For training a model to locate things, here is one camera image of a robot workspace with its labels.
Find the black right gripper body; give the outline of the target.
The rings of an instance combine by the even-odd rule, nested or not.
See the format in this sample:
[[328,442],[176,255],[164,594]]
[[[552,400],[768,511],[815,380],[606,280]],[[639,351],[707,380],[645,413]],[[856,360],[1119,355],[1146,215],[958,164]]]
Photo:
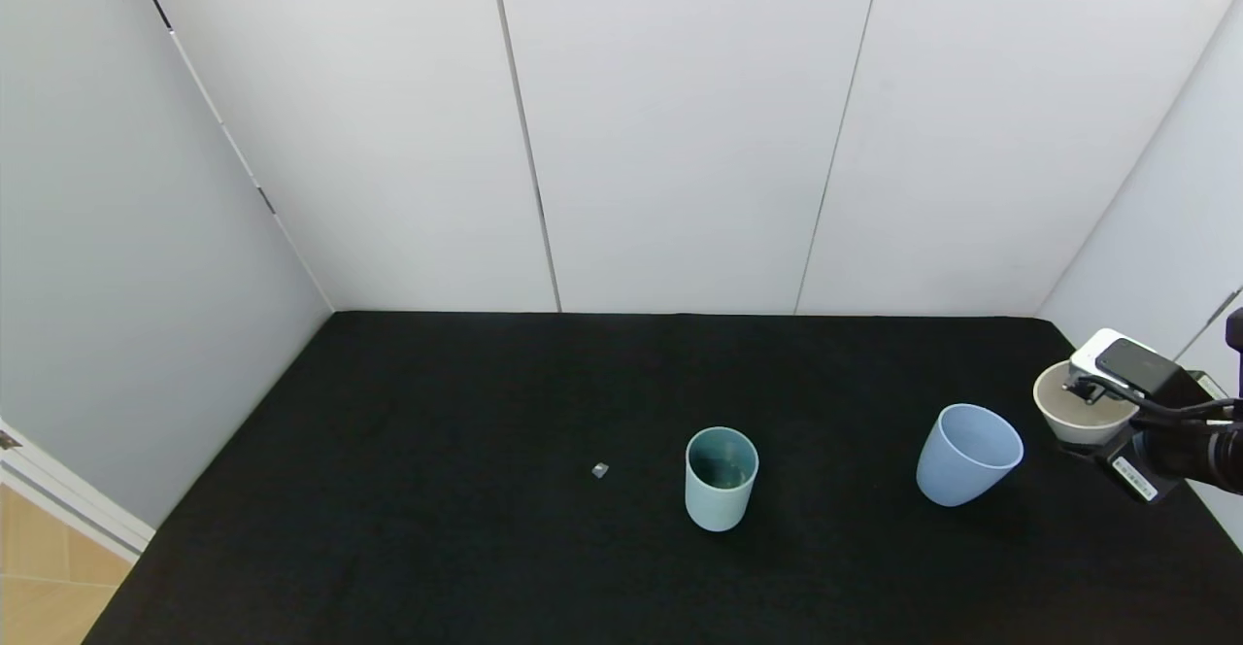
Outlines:
[[1154,390],[1114,382],[1104,389],[1136,406],[1098,464],[1131,497],[1154,503],[1185,481],[1231,491],[1231,398],[1207,372],[1180,369]]

